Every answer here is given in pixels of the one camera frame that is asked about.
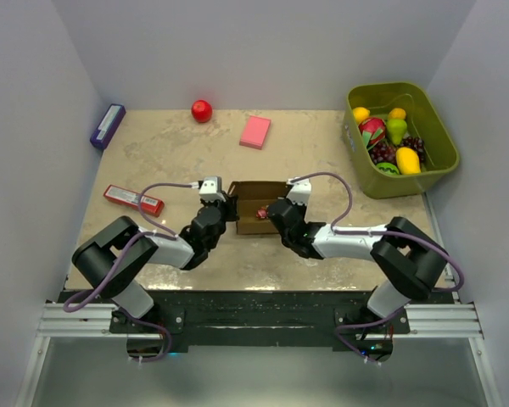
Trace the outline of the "brown cardboard box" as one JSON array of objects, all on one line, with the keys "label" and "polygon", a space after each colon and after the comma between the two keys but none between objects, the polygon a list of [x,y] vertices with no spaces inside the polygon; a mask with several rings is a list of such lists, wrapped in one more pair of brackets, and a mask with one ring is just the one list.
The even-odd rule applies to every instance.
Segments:
[{"label": "brown cardboard box", "polygon": [[285,181],[233,181],[227,193],[238,198],[237,234],[239,236],[278,234],[271,221],[260,218],[258,213],[279,198],[285,198],[291,188],[292,186]]}]

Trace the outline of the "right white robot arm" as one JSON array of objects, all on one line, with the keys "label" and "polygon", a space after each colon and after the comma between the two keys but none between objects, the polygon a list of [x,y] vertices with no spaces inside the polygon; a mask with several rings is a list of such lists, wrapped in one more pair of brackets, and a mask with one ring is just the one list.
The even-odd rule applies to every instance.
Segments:
[{"label": "right white robot arm", "polygon": [[288,199],[269,205],[267,216],[282,244],[305,259],[362,259],[375,262],[386,280],[348,317],[379,333],[411,301],[429,298],[448,263],[448,254],[404,217],[371,228],[334,227],[305,221],[305,211]]}]

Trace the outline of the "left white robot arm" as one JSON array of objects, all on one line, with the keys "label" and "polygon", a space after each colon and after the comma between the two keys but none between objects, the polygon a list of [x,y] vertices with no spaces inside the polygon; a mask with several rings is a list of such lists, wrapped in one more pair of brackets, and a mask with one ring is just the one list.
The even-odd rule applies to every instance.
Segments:
[{"label": "left white robot arm", "polygon": [[73,266],[92,286],[83,298],[79,293],[66,300],[63,310],[76,312],[97,297],[110,299],[129,314],[139,332],[151,332],[159,322],[154,300],[135,281],[149,264],[192,270],[205,262],[226,223],[238,220],[236,196],[223,195],[202,208],[179,235],[169,237],[145,230],[128,216],[121,216],[83,243],[72,255]]}]

